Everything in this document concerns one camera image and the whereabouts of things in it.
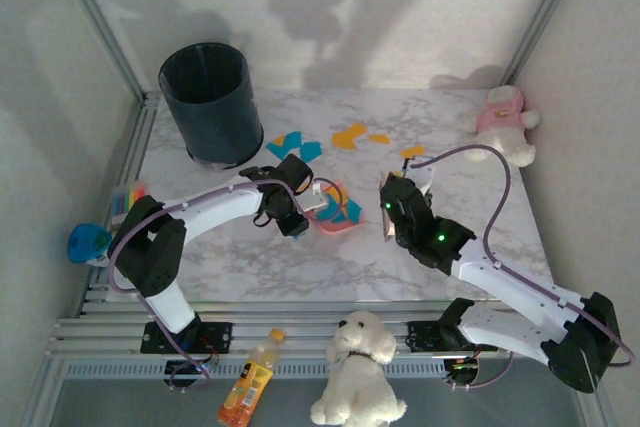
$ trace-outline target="black trash can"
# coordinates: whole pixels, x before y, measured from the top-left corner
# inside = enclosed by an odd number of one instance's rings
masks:
[[[249,161],[264,138],[247,61],[238,50],[207,42],[169,57],[158,81],[191,158],[213,168]]]

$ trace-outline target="metal frame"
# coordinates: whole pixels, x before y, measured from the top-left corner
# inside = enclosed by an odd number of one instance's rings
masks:
[[[536,10],[501,85],[515,81],[535,47],[542,31],[560,0],[543,0]],[[124,81],[137,99],[137,113],[125,160],[116,187],[138,177],[160,96],[145,93],[125,54],[120,48],[104,15],[95,0],[80,0],[94,25],[100,40],[116,64]],[[92,268],[85,292],[78,306],[76,318],[59,319],[54,326],[38,379],[28,403],[22,425],[45,426],[53,418],[57,398],[66,378],[164,378],[167,360],[177,355],[143,355],[139,353],[144,325],[150,319],[138,303],[107,303],[107,279],[104,269]],[[508,311],[497,301],[487,302],[496,310]],[[462,357],[464,353],[410,354],[404,346],[406,322],[436,320],[449,302],[269,302],[192,304],[203,320],[231,321],[234,340],[231,352],[225,356],[217,376],[237,375],[247,351],[263,339],[272,327],[287,331],[289,341],[283,353],[283,367],[279,376],[325,376],[324,349],[335,324],[354,310],[375,312],[398,339],[399,353],[388,369],[388,376],[442,376],[442,358]],[[483,354],[505,356],[504,352]],[[606,393],[577,394],[585,425],[614,427],[612,410]]]

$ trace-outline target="pink shirt on toy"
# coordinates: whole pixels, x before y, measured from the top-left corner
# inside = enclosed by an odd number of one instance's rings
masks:
[[[485,130],[497,129],[501,127],[511,127],[521,132],[525,131],[522,122],[522,109],[524,98],[521,93],[514,99],[493,104],[485,104],[485,109],[478,117],[476,130],[478,133]]]

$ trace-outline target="white teddy bear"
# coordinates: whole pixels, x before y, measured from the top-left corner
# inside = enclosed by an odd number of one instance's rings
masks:
[[[329,374],[322,398],[311,407],[317,425],[385,427],[407,410],[396,399],[382,364],[396,352],[396,340],[371,312],[353,312],[340,321],[327,360],[342,363]]]
[[[523,112],[522,92],[512,85],[492,89],[479,116],[469,118],[464,126],[468,132],[477,133],[473,143],[497,149],[516,167],[525,167],[533,162],[536,148],[527,144],[526,129],[540,122],[540,113],[535,110]],[[468,150],[467,158],[478,162],[490,153],[486,150]]]

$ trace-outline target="white wall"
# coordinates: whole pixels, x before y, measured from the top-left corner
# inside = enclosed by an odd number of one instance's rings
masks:
[[[540,0],[99,0],[148,89],[162,61],[230,41],[258,86],[493,87]]]
[[[56,317],[86,267],[66,260],[102,221],[133,101],[75,0],[0,1],[0,424],[18,422]]]
[[[640,0],[562,0],[518,81],[527,105],[543,113],[525,181],[555,278],[609,296],[636,353],[639,26]],[[638,367],[610,369],[604,385],[620,426],[639,426]]]

